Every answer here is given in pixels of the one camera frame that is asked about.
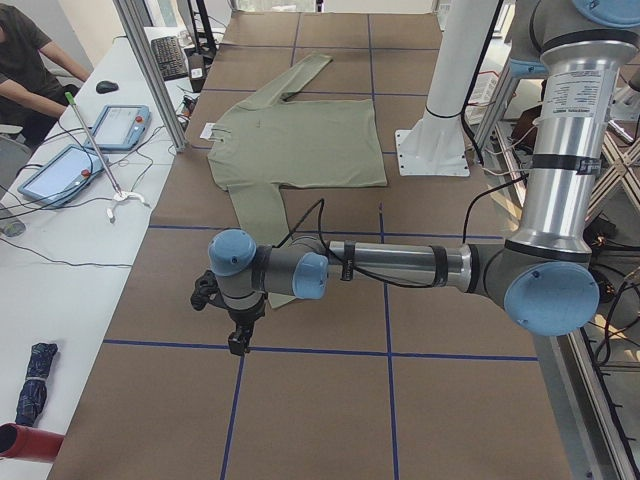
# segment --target keyboard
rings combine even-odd
[[[178,37],[162,37],[151,40],[151,51],[164,80],[189,76]]]

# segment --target white cable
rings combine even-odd
[[[488,168],[482,167],[482,170],[487,172],[487,173],[490,173],[494,177],[502,177],[504,175],[511,175],[514,172],[528,172],[530,169],[529,168],[519,168],[517,170],[510,170],[510,171],[505,171],[505,172],[494,172],[493,170],[489,170]]]
[[[489,150],[488,148],[485,147],[484,151],[494,156],[504,155],[509,150],[513,150],[515,147],[520,145],[524,141],[524,139],[527,138],[527,135],[529,135],[529,133],[533,131],[534,128],[538,128],[538,126],[534,125],[533,127],[531,127],[529,130],[526,131],[526,133],[522,136],[522,138],[520,138],[517,142],[512,143],[509,147],[505,148],[504,150],[500,150],[499,152],[494,152],[493,150]]]

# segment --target person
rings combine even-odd
[[[23,127],[25,144],[44,140],[64,112],[65,87],[47,70],[40,56],[85,81],[89,72],[73,60],[20,10],[0,3],[0,123]]]

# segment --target tablet screen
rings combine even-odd
[[[58,194],[71,190],[73,182],[81,175],[83,170],[96,173],[99,167],[91,168],[91,162],[98,160],[93,153],[87,153],[78,148],[70,148],[55,162],[46,166],[33,181],[26,185],[26,190],[36,197],[54,199]]]
[[[123,145],[135,124],[139,107],[110,107],[94,132],[98,145]]]

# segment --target chair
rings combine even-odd
[[[31,158],[31,149],[15,139],[21,130],[22,127],[0,124],[0,185],[6,188]]]

